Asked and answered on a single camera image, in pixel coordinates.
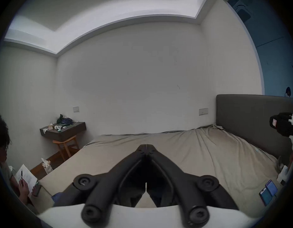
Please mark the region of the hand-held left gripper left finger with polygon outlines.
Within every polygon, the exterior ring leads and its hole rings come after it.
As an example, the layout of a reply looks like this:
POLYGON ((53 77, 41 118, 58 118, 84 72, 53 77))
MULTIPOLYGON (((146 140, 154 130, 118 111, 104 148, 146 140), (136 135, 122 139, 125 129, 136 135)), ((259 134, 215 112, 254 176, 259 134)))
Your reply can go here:
POLYGON ((80 174, 60 193, 54 207, 84 204, 81 219, 89 227, 104 225, 112 204, 135 207, 146 191, 142 167, 146 145, 118 162, 107 173, 80 174))

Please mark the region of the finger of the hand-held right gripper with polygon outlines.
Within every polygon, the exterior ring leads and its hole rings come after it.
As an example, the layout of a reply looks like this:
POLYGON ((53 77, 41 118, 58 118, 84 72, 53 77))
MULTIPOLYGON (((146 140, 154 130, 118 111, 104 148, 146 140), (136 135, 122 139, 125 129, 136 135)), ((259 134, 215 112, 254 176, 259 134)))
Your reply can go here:
POLYGON ((282 136, 293 136, 293 125, 289 122, 291 118, 291 112, 280 112, 270 117, 270 127, 282 136))

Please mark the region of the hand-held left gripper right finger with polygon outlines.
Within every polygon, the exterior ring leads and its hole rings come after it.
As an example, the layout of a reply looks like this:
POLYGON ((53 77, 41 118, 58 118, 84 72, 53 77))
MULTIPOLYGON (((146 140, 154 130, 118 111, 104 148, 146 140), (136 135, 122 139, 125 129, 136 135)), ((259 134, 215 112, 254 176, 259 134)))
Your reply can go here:
POLYGON ((205 226, 208 206, 239 210, 216 177, 185 173, 150 144, 146 144, 146 169, 146 191, 156 207, 179 205, 185 227, 205 226))

